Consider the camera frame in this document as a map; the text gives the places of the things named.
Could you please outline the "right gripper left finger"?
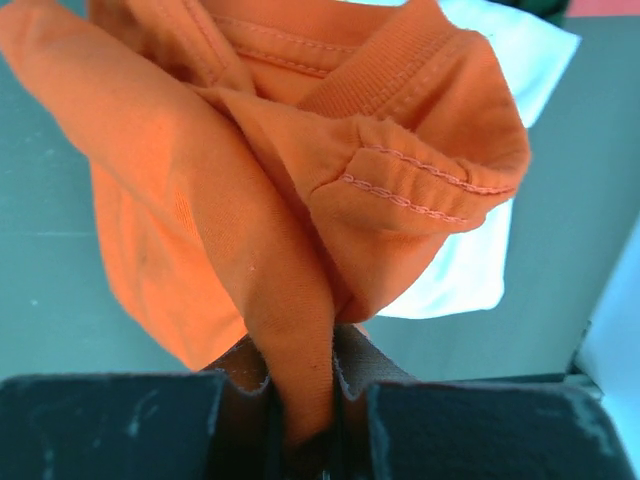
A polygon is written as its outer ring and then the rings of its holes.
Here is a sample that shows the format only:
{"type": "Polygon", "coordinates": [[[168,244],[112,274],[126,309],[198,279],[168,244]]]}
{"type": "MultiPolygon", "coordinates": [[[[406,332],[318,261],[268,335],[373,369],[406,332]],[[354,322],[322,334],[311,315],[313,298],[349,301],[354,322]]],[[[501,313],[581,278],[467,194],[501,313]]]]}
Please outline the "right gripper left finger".
{"type": "Polygon", "coordinates": [[[279,479],[281,426],[248,338],[199,373],[1,383],[4,479],[279,479]]]}

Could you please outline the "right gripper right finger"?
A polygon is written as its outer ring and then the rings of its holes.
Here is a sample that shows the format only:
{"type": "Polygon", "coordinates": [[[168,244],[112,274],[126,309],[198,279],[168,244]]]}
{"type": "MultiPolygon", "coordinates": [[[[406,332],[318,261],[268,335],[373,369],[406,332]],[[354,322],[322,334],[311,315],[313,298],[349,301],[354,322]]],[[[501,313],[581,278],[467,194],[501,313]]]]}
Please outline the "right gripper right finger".
{"type": "Polygon", "coordinates": [[[559,384],[420,383],[357,328],[334,332],[334,479],[632,479],[614,425],[559,384]]]}

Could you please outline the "orange t-shirt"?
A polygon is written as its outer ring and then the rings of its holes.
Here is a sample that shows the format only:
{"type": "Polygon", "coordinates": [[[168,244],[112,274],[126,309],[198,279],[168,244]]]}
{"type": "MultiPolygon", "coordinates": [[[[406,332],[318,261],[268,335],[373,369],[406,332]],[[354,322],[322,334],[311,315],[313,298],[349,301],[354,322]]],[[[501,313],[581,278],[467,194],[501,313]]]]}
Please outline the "orange t-shirt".
{"type": "Polygon", "coordinates": [[[249,336],[295,446],[332,423],[335,326],[530,160],[490,43],[434,1],[12,1],[1,51],[89,160],[121,305],[194,370],[249,336]]]}

